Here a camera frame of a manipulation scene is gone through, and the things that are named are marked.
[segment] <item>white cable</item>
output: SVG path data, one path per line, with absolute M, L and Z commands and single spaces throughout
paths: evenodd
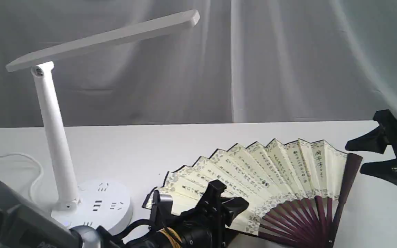
M 21 152 L 11 152 L 11 153 L 7 153 L 7 154 L 0 154 L 0 158 L 3 157 L 9 157 L 9 156 L 22 156 L 25 158 L 30 159 L 33 163 L 35 163 L 35 165 L 38 167 L 39 169 L 39 175 L 35 178 L 35 180 L 31 183 L 30 188 L 29 188 L 29 197 L 30 200 L 37 204 L 36 199 L 34 197 L 34 193 L 33 193 L 33 189 L 35 187 L 35 185 L 37 184 L 37 182 L 39 182 L 39 180 L 42 178 L 42 176 L 44 176 L 44 169 L 42 168 L 42 165 L 40 162 L 38 162 L 38 160 L 36 160 L 34 157 L 28 155 L 28 154 L 24 154 Z

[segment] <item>white table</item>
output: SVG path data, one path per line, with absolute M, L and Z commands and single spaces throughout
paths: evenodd
M 134 204 L 133 221 L 148 218 L 141 205 L 146 194 L 161 185 L 167 171 L 192 165 L 200 156 L 216 148 L 228 149 L 235 143 L 254 141 L 267 144 L 277 138 L 283 143 L 303 138 L 325 139 L 338 149 L 346 142 L 377 126 L 373 121 L 333 121 L 262 124 L 191 124 L 153 126 L 68 127 L 66 133 L 79 182 L 110 178 L 123 182 Z M 37 191 L 39 205 L 49 210 L 57 199 L 54 177 L 42 128 L 0 128 L 0 154 L 24 152 L 38 159 L 46 177 Z M 390 147 L 384 155 L 359 152 L 364 162 L 394 158 Z M 0 179 L 24 196 L 23 180 L 32 180 L 34 170 L 22 158 L 0 160 Z M 129 238 L 140 237 L 145 227 Z M 230 247 L 278 247 L 260 239 L 239 235 Z M 336 248 L 397 247 L 397 187 L 358 174 L 346 204 L 336 239 Z

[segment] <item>lamp base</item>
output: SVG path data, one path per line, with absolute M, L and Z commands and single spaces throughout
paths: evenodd
M 112 235 L 128 226 L 133 205 L 128 189 L 111 180 L 91 180 L 79 184 L 81 203 L 75 211 L 52 210 L 52 217 L 66 226 L 103 226 Z

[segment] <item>white curtain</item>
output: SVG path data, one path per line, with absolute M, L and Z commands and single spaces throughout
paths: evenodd
M 0 127 L 41 126 L 25 53 L 179 11 L 191 30 L 55 63 L 64 124 L 397 114 L 397 0 L 0 0 Z

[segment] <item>desk lamp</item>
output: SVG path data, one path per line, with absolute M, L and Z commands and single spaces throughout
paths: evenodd
M 76 182 L 52 79 L 53 62 L 175 33 L 193 27 L 199 19 L 197 10 L 180 12 L 31 52 L 6 66 L 9 72 L 31 68 L 59 196 L 52 209 L 55 220 L 68 228 L 102 225 L 117 234 L 129 224 L 133 210 L 130 193 L 119 182 L 103 179 Z

